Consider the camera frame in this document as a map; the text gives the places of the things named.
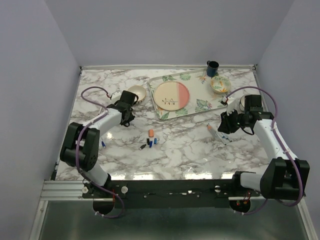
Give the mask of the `blue acrylic marker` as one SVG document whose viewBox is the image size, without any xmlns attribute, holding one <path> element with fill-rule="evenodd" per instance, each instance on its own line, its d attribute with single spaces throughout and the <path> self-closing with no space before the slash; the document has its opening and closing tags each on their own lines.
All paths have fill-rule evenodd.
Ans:
<svg viewBox="0 0 320 240">
<path fill-rule="evenodd" d="M 227 142 L 227 139 L 218 131 L 214 130 L 213 131 L 214 134 L 215 134 L 215 138 L 217 140 L 220 140 L 224 145 L 226 145 L 228 142 Z"/>
</svg>

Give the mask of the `orange highlighter pen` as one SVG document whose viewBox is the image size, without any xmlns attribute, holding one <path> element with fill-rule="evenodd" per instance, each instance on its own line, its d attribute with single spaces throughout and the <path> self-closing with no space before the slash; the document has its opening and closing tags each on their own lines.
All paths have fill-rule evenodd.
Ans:
<svg viewBox="0 0 320 240">
<path fill-rule="evenodd" d="M 219 135 L 217 134 L 217 132 L 213 129 L 213 127 L 210 124 L 206 125 L 208 131 L 210 132 L 210 134 L 214 137 L 214 138 L 218 138 Z"/>
</svg>

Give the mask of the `orange highlighter cap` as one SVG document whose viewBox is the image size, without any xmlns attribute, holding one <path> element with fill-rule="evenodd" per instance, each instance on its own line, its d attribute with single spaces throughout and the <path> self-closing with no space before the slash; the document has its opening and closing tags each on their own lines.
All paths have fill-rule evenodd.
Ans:
<svg viewBox="0 0 320 240">
<path fill-rule="evenodd" d="M 153 129 L 149 129 L 149 130 L 148 130 L 148 136 L 149 136 L 150 138 L 153 138 L 153 137 L 154 137 L 154 130 L 153 130 Z"/>
</svg>

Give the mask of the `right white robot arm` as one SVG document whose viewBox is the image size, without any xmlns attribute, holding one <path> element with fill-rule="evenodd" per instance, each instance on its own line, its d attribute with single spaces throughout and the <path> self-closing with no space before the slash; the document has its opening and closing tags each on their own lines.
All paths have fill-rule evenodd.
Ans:
<svg viewBox="0 0 320 240">
<path fill-rule="evenodd" d="M 230 183 L 230 191 L 241 196 L 248 189 L 262 194 L 265 199 L 288 201 L 289 206 L 297 204 L 303 197 L 310 166 L 290 152 L 281 136 L 275 116 L 264 111 L 260 95 L 247 95 L 244 98 L 244 111 L 236 110 L 237 101 L 229 96 L 221 103 L 226 106 L 218 131 L 224 134 L 249 128 L 250 134 L 260 140 L 270 162 L 263 174 L 239 172 L 237 179 Z"/>
</svg>

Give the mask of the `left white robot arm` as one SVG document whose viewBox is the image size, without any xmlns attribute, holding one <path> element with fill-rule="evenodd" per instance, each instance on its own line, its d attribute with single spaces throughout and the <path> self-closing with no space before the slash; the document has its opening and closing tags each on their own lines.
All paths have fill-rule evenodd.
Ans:
<svg viewBox="0 0 320 240">
<path fill-rule="evenodd" d="M 85 123 L 69 124 L 59 158 L 74 167 L 89 181 L 93 191 L 101 198 L 111 191 L 111 176 L 98 163 L 100 138 L 118 125 L 129 127 L 134 120 L 133 108 L 139 97 L 130 91 L 122 91 L 120 97 L 108 106 L 89 100 L 81 93 L 83 100 L 102 108 L 102 112 Z"/>
</svg>

